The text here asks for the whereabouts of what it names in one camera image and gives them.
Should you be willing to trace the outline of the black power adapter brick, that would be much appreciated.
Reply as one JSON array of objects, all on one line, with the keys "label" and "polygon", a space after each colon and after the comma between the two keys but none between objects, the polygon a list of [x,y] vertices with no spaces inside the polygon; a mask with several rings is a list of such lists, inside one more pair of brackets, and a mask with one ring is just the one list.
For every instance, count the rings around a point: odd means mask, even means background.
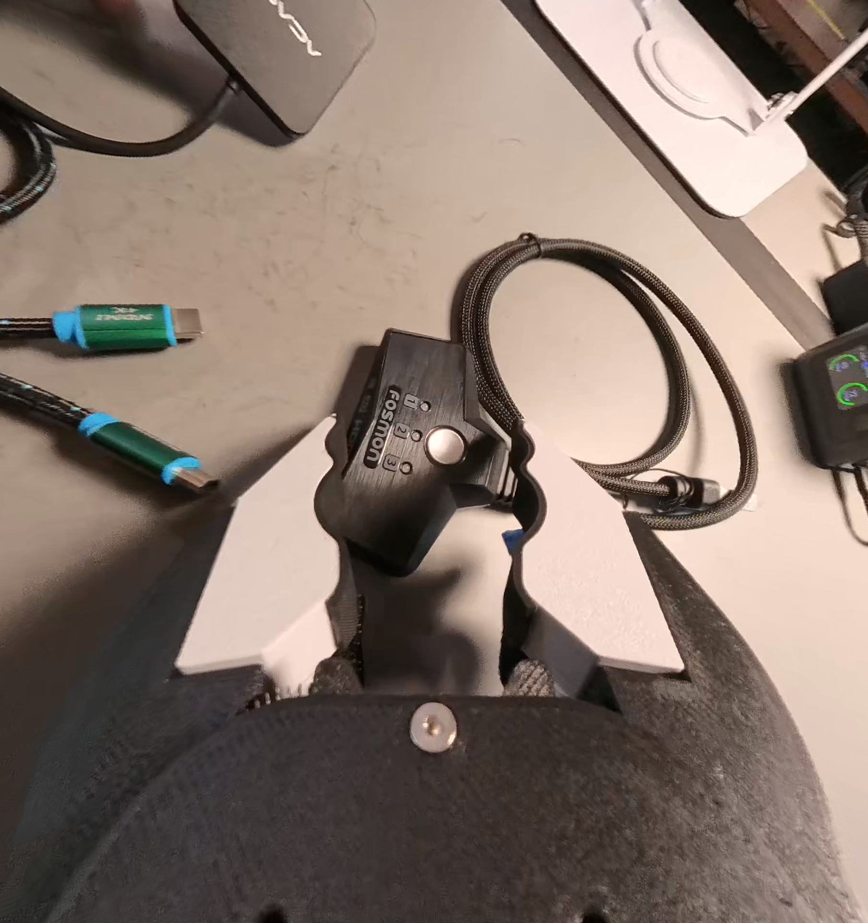
[{"label": "black power adapter brick", "polygon": [[868,257],[820,283],[832,330],[844,335],[868,323]]}]

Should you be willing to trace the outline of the black hdmi switch box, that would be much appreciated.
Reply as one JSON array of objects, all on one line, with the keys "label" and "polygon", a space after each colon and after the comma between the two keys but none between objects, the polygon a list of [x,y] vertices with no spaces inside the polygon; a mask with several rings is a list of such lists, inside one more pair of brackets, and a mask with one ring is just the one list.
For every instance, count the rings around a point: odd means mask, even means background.
[{"label": "black hdmi switch box", "polygon": [[343,533],[354,555],[413,573],[460,510],[501,508],[515,477],[463,345],[388,329],[347,424]]}]

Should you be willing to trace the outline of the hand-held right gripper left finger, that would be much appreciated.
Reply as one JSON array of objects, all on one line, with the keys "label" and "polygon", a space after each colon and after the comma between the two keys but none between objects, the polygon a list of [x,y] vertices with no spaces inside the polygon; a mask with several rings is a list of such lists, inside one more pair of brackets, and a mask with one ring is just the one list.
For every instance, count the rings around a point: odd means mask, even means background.
[{"label": "hand-held right gripper left finger", "polygon": [[317,423],[234,503],[174,666],[255,667],[303,693],[357,627],[343,535],[344,427]]}]

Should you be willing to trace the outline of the black usb hub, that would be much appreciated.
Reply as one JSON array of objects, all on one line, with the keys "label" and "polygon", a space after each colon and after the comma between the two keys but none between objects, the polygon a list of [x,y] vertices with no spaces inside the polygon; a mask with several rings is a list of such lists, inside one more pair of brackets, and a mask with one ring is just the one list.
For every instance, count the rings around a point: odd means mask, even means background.
[{"label": "black usb hub", "polygon": [[174,1],[174,10],[289,137],[313,130],[376,32],[365,1]]}]

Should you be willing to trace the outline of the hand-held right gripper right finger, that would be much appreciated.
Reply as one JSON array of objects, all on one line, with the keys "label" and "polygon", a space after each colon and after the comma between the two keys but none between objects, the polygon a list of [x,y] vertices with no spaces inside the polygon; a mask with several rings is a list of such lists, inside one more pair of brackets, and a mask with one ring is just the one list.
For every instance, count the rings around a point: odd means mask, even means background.
[{"label": "hand-held right gripper right finger", "polygon": [[681,675],[682,655],[622,506],[534,424],[518,423],[502,535],[510,569],[504,649],[541,663],[562,694],[580,694],[600,667]]}]

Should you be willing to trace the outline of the dark grey power bank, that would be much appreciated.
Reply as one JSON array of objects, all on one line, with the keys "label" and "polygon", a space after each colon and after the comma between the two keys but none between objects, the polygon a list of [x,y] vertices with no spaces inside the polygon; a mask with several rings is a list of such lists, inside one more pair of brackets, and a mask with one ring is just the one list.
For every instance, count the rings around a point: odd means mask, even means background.
[{"label": "dark grey power bank", "polygon": [[803,453],[826,470],[868,468],[868,323],[788,365]]}]

